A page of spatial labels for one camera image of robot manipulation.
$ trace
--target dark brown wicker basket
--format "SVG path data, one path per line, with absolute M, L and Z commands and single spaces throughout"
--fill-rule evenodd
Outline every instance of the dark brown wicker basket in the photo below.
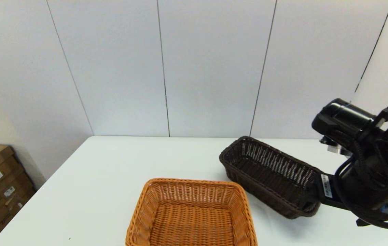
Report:
M 220 154 L 227 176 L 289 219 L 316 214 L 320 202 L 308 189 L 321 171 L 252 137 L 241 137 Z

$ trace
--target rectangular basket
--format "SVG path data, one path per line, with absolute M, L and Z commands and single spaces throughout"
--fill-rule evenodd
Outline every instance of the rectangular basket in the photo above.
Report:
M 142 190 L 127 246 L 256 246 L 247 196 L 233 182 L 152 179 Z
M 308 189 L 321 171 L 252 137 L 241 137 L 220 154 L 227 176 L 289 219 L 313 216 L 320 202 Z

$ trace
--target black cable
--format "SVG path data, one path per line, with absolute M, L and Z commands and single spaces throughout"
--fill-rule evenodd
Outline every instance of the black cable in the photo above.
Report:
M 350 202 L 346 195 L 344 194 L 341 185 L 340 185 L 340 175 L 342 171 L 354 160 L 355 158 L 352 156 L 347 159 L 341 166 L 337 169 L 334 175 L 334 187 L 340 198 L 340 200 L 344 203 L 344 205 L 349 209 L 353 214 L 358 216 L 361 220 L 367 222 L 368 224 L 373 224 L 374 226 L 378 226 L 381 228 L 388 229 L 388 222 L 379 221 L 375 216 L 369 215 L 368 211 L 363 209 L 362 207 L 353 204 Z

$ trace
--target wicker basket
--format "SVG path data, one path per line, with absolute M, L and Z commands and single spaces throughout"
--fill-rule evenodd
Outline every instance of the wicker basket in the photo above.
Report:
M 152 179 L 142 190 L 127 246 L 256 246 L 244 189 L 233 182 Z
M 227 176 L 289 219 L 313 216 L 320 202 L 308 194 L 321 171 L 251 137 L 241 137 L 220 155 Z

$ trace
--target white table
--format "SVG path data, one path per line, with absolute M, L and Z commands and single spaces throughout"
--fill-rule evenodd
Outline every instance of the white table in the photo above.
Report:
M 219 154 L 234 140 L 91 137 L 0 233 L 0 246 L 123 246 L 147 180 L 228 180 Z M 328 173 L 345 160 L 317 140 L 262 141 Z M 314 217 L 288 220 L 248 197 L 260 246 L 388 245 L 388 230 L 359 228 L 348 211 L 322 205 Z

